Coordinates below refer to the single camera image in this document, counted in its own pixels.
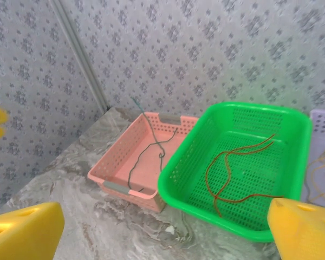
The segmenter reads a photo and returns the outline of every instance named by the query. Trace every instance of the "string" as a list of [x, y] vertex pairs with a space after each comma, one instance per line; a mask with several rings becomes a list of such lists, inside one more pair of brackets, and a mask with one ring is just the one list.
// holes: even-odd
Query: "string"
[[[216, 160], [223, 154], [223, 153], [234, 153], [234, 154], [243, 154], [243, 153], [236, 153], [236, 151], [239, 151], [239, 150], [244, 150], [244, 149], [249, 149], [249, 148], [254, 148], [254, 147], [257, 147], [257, 146], [260, 146], [262, 144], [264, 144], [265, 142], [267, 142], [268, 140], [270, 140], [271, 138], [273, 138], [275, 135], [273, 134], [272, 136], [268, 137], [267, 139], [265, 139], [264, 141], [256, 144], [256, 145], [250, 145], [250, 146], [244, 146], [244, 147], [240, 147], [240, 148], [236, 148], [236, 149], [233, 149], [233, 150], [230, 150], [230, 151], [222, 151], [220, 153], [218, 153], [218, 155], [213, 159], [213, 161], [211, 162], [211, 164], [209, 164], [209, 166], [207, 167], [206, 169], [206, 173], [205, 173], [205, 182], [206, 182], [206, 186], [207, 186], [207, 189], [208, 191], [212, 194], [212, 196], [215, 196], [215, 194], [212, 192], [209, 184], [208, 184], [208, 180], [207, 180], [207, 177], [208, 177], [208, 173], [209, 173], [209, 170], [210, 168], [212, 167], [212, 165], [216, 162]], [[225, 189], [225, 187], [228, 185], [230, 181], [230, 177], [229, 175], [227, 175], [227, 181], [225, 183], [225, 185], [220, 189], [220, 192], [222, 192], [223, 189]]]
[[[148, 145], [148, 146], [147, 146], [147, 147], [146, 147], [146, 148], [145, 148], [145, 149], [144, 149], [144, 150], [139, 154], [139, 156], [137, 157], [137, 161], [136, 161], [134, 167], [132, 167], [132, 169], [131, 169], [130, 172], [129, 172], [129, 177], [128, 177], [128, 187], [129, 187], [130, 189], [131, 189], [131, 185], [130, 185], [131, 175], [132, 175], [133, 170], [136, 168], [137, 164], [139, 163], [139, 160], [140, 160], [141, 155], [142, 155], [144, 152], [146, 152], [146, 151], [148, 150], [148, 148], [149, 148], [151, 145], [157, 145], [157, 144], [162, 144], [162, 143], [165, 143], [165, 142], [169, 142], [169, 141], [171, 141], [171, 139], [175, 136], [177, 130], [178, 130], [178, 128], [176, 128], [176, 129], [174, 130], [173, 135], [172, 135], [169, 139], [167, 139], [166, 141], [161, 141], [161, 142], [154, 142], [154, 143], [151, 143], [151, 144], [149, 144], [149, 145]], [[162, 170], [163, 170], [163, 158], [164, 158], [164, 157], [160, 157], [160, 156], [159, 156], [159, 158], [160, 158], [160, 171], [162, 171]]]
[[[211, 193], [211, 195], [213, 196], [214, 200], [213, 200], [213, 206], [214, 206], [214, 209], [216, 210], [217, 214], [222, 217], [222, 214], [220, 213], [220, 211], [218, 210], [218, 206], [217, 206], [217, 200], [220, 200], [220, 201], [223, 201], [223, 202], [227, 202], [227, 203], [240, 203], [240, 202], [243, 202], [251, 197], [267, 197], [267, 198], [281, 198], [281, 196], [271, 196], [271, 195], [268, 195], [268, 194], [261, 194], [261, 193], [254, 193], [254, 194], [251, 194], [251, 195], [248, 195], [240, 200], [230, 200], [230, 199], [223, 199], [223, 198], [219, 198], [218, 195], [227, 187], [227, 185], [229, 184], [230, 180], [231, 180], [231, 168], [229, 166], [229, 162], [228, 162], [228, 156], [230, 154], [238, 154], [238, 155], [244, 155], [244, 154], [251, 154], [251, 153], [257, 153], [257, 152], [260, 152], [262, 150], [265, 150], [267, 148], [269, 148], [273, 142], [270, 142], [268, 145], [266, 145], [265, 147], [263, 148], [260, 148], [258, 150], [254, 150], [254, 151], [250, 151], [250, 152], [243, 152], [243, 153], [240, 153], [240, 152], [236, 152], [236, 151], [239, 151], [239, 150], [243, 150], [243, 149], [248, 149], [248, 148], [254, 148], [254, 147], [257, 147], [257, 146], [260, 146], [264, 143], [266, 143], [268, 140], [270, 140], [271, 138], [273, 138], [275, 135], [273, 134], [272, 136], [270, 136], [269, 138], [265, 139], [264, 141], [256, 144], [256, 145], [251, 145], [251, 146], [245, 146], [245, 147], [240, 147], [240, 148], [236, 148], [236, 149], [233, 149], [233, 150], [230, 150], [230, 151], [223, 151], [223, 152], [220, 152], [212, 161], [212, 163], [208, 166], [207, 170], [206, 170], [206, 173], [205, 173], [205, 182], [206, 182], [206, 186], [207, 186], [207, 189], [208, 191]], [[216, 160], [222, 155], [226, 153], [226, 156], [225, 156], [225, 166], [226, 166], [226, 169], [227, 169], [227, 181], [226, 183], [223, 185], [223, 187], [216, 193], [214, 194], [213, 191], [211, 190], [209, 184], [208, 184], [208, 173], [209, 173], [209, 170], [211, 168], [211, 166], [216, 162]]]
[[151, 121], [150, 121], [149, 118], [147, 117], [145, 111], [142, 109], [142, 107], [140, 106], [140, 104], [137, 102], [136, 99], [134, 99], [133, 97], [131, 97], [131, 99], [135, 102], [135, 104], [137, 105], [137, 107], [140, 109], [141, 113], [143, 114], [143, 116], [144, 116], [145, 119], [147, 120], [147, 122], [148, 122], [148, 124], [149, 124], [149, 127], [151, 128], [151, 131], [152, 131], [152, 134], [153, 134], [154, 140], [155, 140], [154, 143], [149, 144], [149, 145], [148, 145], [148, 146], [147, 146], [147, 147], [146, 147], [146, 148], [145, 148], [145, 149], [144, 149], [144, 150], [139, 154], [136, 163], [134, 164], [134, 166], [132, 167], [132, 169], [129, 171], [129, 176], [128, 176], [128, 187], [129, 187], [129, 189], [132, 190], [131, 185], [130, 185], [131, 175], [132, 175], [132, 172], [134, 171], [134, 169], [136, 168], [136, 166], [137, 166], [137, 164], [138, 164], [138, 162], [139, 162], [139, 160], [140, 160], [141, 155], [142, 155], [146, 150], [148, 150], [148, 148], [149, 148], [151, 145], [159, 145], [160, 149], [162, 150], [162, 153], [159, 153], [159, 158], [160, 158], [160, 171], [162, 171], [162, 170], [163, 170], [163, 159], [164, 159], [164, 156], [165, 156], [166, 153], [165, 153], [165, 149], [162, 147], [161, 144], [162, 144], [162, 143], [165, 143], [165, 142], [169, 142], [169, 141], [171, 141], [171, 139], [175, 136], [175, 134], [176, 134], [178, 128], [177, 128], [177, 127], [175, 128], [175, 130], [174, 130], [174, 132], [173, 132], [173, 135], [172, 135], [168, 140], [166, 140], [166, 141], [160, 141], [160, 142], [159, 142], [158, 139], [157, 139], [157, 137], [155, 136], [154, 129], [153, 129], [153, 126], [152, 126], [152, 124], [151, 124]]
[[[308, 169], [309, 169], [309, 167], [310, 167], [312, 164], [314, 164], [314, 163], [316, 163], [316, 162], [318, 162], [318, 161], [320, 161], [320, 162], [323, 163], [323, 161], [325, 161], [325, 156], [323, 156], [323, 155], [325, 155], [325, 150], [324, 150], [324, 152], [320, 155], [320, 157], [319, 157], [317, 160], [312, 161], [312, 162], [307, 166], [306, 172], [308, 172]], [[319, 193], [318, 196], [316, 196], [315, 198], [310, 199], [310, 188], [309, 188], [309, 186], [308, 186], [308, 184], [307, 184], [307, 176], [306, 176], [305, 179], [304, 179], [304, 183], [305, 183], [305, 186], [306, 186], [306, 189], [307, 189], [307, 202], [314, 202], [315, 200], [319, 199], [320, 197], [322, 197], [322, 198], [325, 200], [325, 192], [322, 192], [322, 191], [319, 189], [317, 183], [316, 183], [315, 180], [314, 180], [314, 179], [315, 179], [315, 178], [314, 178], [315, 172], [316, 172], [317, 170], [320, 170], [320, 169], [324, 168], [324, 167], [325, 167], [325, 163], [324, 163], [323, 165], [321, 165], [321, 166], [315, 168], [315, 169], [311, 172], [311, 174], [310, 174], [312, 184], [313, 184], [314, 188], [317, 190], [317, 192]]]
[[153, 134], [153, 137], [154, 137], [154, 140], [155, 142], [157, 143], [157, 145], [160, 146], [160, 149], [162, 150], [162, 154], [159, 154], [159, 158], [161, 157], [164, 157], [165, 156], [165, 150], [164, 148], [161, 146], [160, 142], [158, 141], [157, 137], [155, 136], [155, 133], [154, 133], [154, 130], [153, 130], [153, 126], [151, 124], [151, 121], [149, 120], [149, 118], [147, 117], [146, 113], [144, 112], [144, 110], [141, 108], [140, 104], [136, 101], [136, 99], [134, 99], [133, 97], [131, 97], [131, 99], [135, 102], [135, 104], [137, 105], [137, 107], [141, 110], [143, 116], [146, 118], [148, 124], [149, 124], [149, 127], [151, 128], [152, 130], [152, 134]]

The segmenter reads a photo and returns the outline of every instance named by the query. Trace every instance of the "patterned wallpaper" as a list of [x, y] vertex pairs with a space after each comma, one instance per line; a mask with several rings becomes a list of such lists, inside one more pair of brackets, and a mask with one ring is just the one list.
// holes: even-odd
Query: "patterned wallpaper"
[[47, 0], [0, 0], [0, 205], [100, 116]]
[[325, 0], [63, 0], [112, 106], [325, 108]]

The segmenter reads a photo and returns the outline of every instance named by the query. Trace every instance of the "brown string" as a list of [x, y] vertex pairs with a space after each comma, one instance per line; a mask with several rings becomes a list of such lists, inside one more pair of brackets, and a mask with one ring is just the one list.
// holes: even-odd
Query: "brown string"
[[[240, 200], [230, 200], [230, 199], [223, 199], [223, 198], [219, 198], [219, 194], [227, 187], [227, 185], [229, 184], [230, 182], [230, 179], [231, 179], [231, 168], [229, 166], [229, 162], [228, 162], [228, 156], [230, 154], [237, 154], [237, 155], [245, 155], [245, 154], [251, 154], [251, 153], [257, 153], [257, 152], [260, 152], [262, 150], [265, 150], [267, 148], [269, 148], [273, 142], [270, 142], [268, 145], [266, 145], [265, 147], [263, 148], [260, 148], [260, 149], [257, 149], [257, 150], [254, 150], [254, 151], [251, 151], [251, 152], [244, 152], [244, 153], [240, 153], [240, 152], [237, 152], [239, 150], [243, 150], [243, 149], [248, 149], [248, 148], [254, 148], [254, 147], [257, 147], [257, 146], [260, 146], [264, 143], [266, 143], [268, 140], [270, 140], [271, 138], [273, 138], [275, 135], [273, 134], [272, 136], [268, 137], [266, 140], [256, 144], [256, 145], [251, 145], [251, 146], [245, 146], [245, 147], [240, 147], [240, 148], [236, 148], [236, 149], [233, 149], [233, 150], [230, 150], [230, 151], [222, 151], [220, 152], [214, 159], [213, 161], [211, 162], [211, 164], [208, 166], [207, 170], [206, 170], [206, 173], [205, 173], [205, 182], [206, 182], [206, 187], [208, 189], [208, 191], [210, 192], [210, 194], [213, 196], [214, 198], [214, 201], [213, 201], [213, 205], [214, 205], [214, 209], [216, 210], [217, 214], [221, 217], [222, 214], [220, 213], [220, 211], [218, 210], [218, 207], [217, 207], [217, 200], [220, 200], [220, 201], [223, 201], [223, 202], [228, 202], [228, 203], [240, 203], [240, 202], [243, 202], [251, 197], [267, 197], [267, 198], [281, 198], [281, 196], [271, 196], [271, 195], [268, 195], [268, 194], [261, 194], [261, 193], [254, 193], [254, 194], [251, 194], [251, 195], [248, 195]], [[226, 153], [226, 156], [225, 156], [225, 166], [226, 166], [226, 169], [227, 169], [227, 181], [226, 183], [223, 185], [223, 187], [216, 193], [214, 194], [213, 191], [211, 190], [209, 184], [208, 184], [208, 173], [209, 173], [209, 170], [211, 168], [211, 166], [216, 162], [216, 160], [222, 155]]]

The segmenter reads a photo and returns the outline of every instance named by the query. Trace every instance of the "purple plastic basket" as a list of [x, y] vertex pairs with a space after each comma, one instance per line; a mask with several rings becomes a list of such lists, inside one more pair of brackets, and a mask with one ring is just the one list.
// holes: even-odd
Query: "purple plastic basket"
[[[325, 150], [325, 110], [312, 110], [310, 112], [310, 117], [313, 121], [313, 134], [310, 143], [309, 163], [314, 160], [317, 160]], [[315, 162], [309, 167], [308, 172], [306, 172], [306, 180], [303, 187], [301, 201], [307, 201], [308, 192], [306, 188], [306, 182], [310, 190], [310, 199], [313, 199], [319, 195], [318, 191], [313, 186], [311, 180], [311, 172], [313, 171], [313, 169], [323, 164], [324, 163], [322, 162]], [[315, 172], [314, 182], [318, 185], [319, 189], [322, 192], [325, 192], [325, 167]], [[313, 201], [313, 204], [325, 207], [325, 200], [321, 197]]]

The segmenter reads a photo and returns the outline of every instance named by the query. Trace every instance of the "gray basket handle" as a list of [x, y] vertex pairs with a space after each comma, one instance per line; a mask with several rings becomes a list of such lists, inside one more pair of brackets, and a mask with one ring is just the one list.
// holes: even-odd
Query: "gray basket handle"
[[181, 125], [180, 117], [177, 115], [159, 113], [159, 120], [161, 123], [164, 124], [177, 125], [177, 126]]
[[130, 189], [128, 187], [121, 186], [117, 183], [113, 183], [111, 181], [105, 180], [102, 185], [108, 189], [118, 191], [120, 193], [123, 193], [125, 195], [129, 194]]

